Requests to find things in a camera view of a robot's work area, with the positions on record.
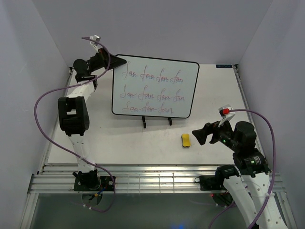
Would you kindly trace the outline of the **yellow whiteboard eraser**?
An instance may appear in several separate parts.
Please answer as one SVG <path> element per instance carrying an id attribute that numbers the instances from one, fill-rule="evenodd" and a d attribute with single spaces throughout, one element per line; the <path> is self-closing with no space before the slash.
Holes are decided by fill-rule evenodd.
<path id="1" fill-rule="evenodd" d="M 190 141 L 189 134 L 182 134 L 181 139 L 182 139 L 182 146 L 183 147 L 189 148 L 191 146 L 191 141 Z"/>

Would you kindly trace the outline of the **white whiteboard black frame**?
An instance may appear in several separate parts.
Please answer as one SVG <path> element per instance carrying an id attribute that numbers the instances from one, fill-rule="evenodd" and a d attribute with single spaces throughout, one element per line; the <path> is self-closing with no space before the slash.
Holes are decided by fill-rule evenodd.
<path id="1" fill-rule="evenodd" d="M 113 70 L 115 115 L 190 116 L 200 65 L 191 61 L 119 54 L 126 64 Z"/>

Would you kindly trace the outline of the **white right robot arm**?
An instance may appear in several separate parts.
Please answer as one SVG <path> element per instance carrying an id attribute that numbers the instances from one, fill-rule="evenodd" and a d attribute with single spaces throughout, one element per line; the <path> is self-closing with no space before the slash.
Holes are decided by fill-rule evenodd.
<path id="1" fill-rule="evenodd" d="M 246 121 L 232 128 L 229 121 L 206 123 L 202 129 L 193 130 L 200 145 L 224 144 L 233 151 L 233 165 L 218 167 L 214 177 L 201 181 L 205 189 L 226 189 L 240 210 L 250 229 L 285 229 L 274 195 L 269 188 L 270 169 L 266 158 L 256 148 L 254 126 Z"/>

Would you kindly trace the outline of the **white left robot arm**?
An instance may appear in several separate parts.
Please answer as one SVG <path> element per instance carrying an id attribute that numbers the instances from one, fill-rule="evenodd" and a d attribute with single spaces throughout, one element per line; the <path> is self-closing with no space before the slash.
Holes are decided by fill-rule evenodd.
<path id="1" fill-rule="evenodd" d="M 87 190 L 97 190 L 101 186 L 101 179 L 95 164 L 87 164 L 85 160 L 92 161 L 89 148 L 85 143 L 85 131 L 90 127 L 90 119 L 86 101 L 96 91 L 97 79 L 92 72 L 107 68 L 114 69 L 126 64 L 127 61 L 114 55 L 108 56 L 100 49 L 89 60 L 77 59 L 73 63 L 76 71 L 76 82 L 81 83 L 68 96 L 58 99 L 60 128 L 70 139 L 74 152 L 78 155 L 78 172 L 73 175 L 76 178 L 77 190 L 83 187 Z"/>

